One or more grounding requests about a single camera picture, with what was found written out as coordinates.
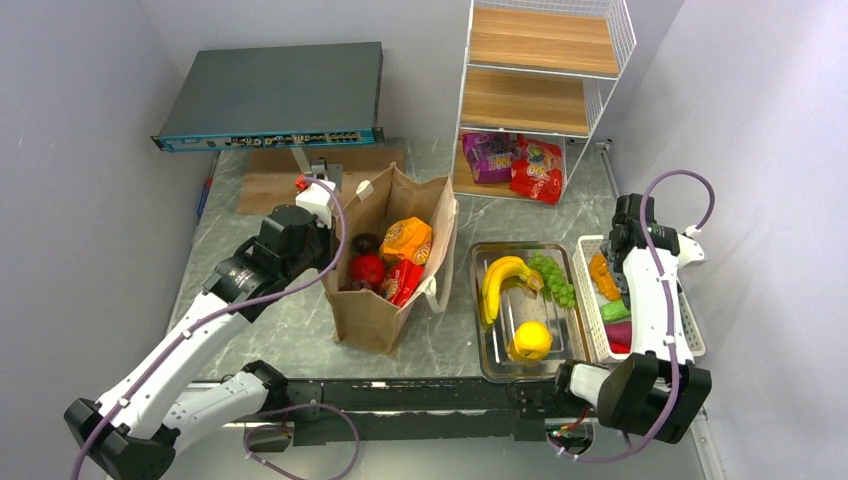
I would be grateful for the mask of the brown burlap grocery bag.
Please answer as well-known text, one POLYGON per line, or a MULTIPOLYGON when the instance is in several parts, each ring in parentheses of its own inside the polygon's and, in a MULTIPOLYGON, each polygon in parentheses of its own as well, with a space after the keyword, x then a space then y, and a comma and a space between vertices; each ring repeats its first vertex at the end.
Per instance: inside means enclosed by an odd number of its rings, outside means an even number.
POLYGON ((435 313, 447 307, 459 217, 452 181, 418 183, 390 166, 358 185, 344 215, 342 257, 323 281, 334 340, 393 356, 417 299, 435 313))

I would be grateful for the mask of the orange snack bag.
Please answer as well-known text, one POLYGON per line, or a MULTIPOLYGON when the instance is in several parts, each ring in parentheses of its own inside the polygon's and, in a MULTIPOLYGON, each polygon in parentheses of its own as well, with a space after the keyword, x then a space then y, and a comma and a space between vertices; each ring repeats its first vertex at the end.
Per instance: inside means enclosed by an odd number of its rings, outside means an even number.
POLYGON ((389 264, 409 260, 424 266, 430 256, 433 230, 417 217, 392 224, 380 245, 379 254, 389 264))

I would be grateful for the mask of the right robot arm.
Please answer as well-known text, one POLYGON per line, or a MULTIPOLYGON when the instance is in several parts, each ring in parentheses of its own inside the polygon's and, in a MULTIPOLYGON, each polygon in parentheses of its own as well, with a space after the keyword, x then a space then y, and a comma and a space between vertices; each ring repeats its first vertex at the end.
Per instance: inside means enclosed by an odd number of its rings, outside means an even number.
POLYGON ((685 338, 678 292, 680 269, 706 255, 696 240, 656 222, 652 197, 619 197, 611 224, 605 255, 630 312, 630 353, 613 369, 565 361, 555 398, 593 408, 605 427, 676 444, 712 388, 685 338))

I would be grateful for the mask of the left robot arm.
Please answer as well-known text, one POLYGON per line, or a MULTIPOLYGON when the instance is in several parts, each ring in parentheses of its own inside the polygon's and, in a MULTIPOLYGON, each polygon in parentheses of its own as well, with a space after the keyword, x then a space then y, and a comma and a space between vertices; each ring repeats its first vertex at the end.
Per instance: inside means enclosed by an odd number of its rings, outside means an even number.
POLYGON ((177 454, 224 424, 289 406, 287 378, 261 360, 200 394, 184 392, 295 279, 331 267, 337 246, 330 206, 276 207, 124 380, 68 407, 64 420, 83 454, 113 479, 159 479, 177 454))

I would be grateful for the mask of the red apple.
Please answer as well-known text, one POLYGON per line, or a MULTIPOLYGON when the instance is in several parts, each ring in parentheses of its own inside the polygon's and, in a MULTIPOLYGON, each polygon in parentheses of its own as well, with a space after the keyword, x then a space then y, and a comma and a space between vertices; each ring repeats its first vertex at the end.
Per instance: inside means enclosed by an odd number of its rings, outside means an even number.
POLYGON ((385 278, 386 267, 377 254, 363 254, 349 264, 348 274, 353 281, 361 281, 372 287, 379 286, 385 278))

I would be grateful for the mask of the green leafy vegetable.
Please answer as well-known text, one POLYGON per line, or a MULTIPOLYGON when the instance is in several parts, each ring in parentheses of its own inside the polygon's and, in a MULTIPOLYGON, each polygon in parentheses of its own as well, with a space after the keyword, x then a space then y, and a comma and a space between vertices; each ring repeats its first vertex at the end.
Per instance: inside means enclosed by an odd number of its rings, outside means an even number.
POLYGON ((605 324, 623 321, 631 316, 629 309, 622 300, 608 302, 599 307, 601 319, 605 324))

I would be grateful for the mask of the purple grapes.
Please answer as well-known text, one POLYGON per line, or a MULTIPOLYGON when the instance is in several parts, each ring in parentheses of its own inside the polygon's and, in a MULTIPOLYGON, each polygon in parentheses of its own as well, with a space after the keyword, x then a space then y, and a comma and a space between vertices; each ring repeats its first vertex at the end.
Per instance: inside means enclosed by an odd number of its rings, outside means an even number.
POLYGON ((374 291, 375 285, 363 279, 349 279, 340 288, 340 291, 374 291))

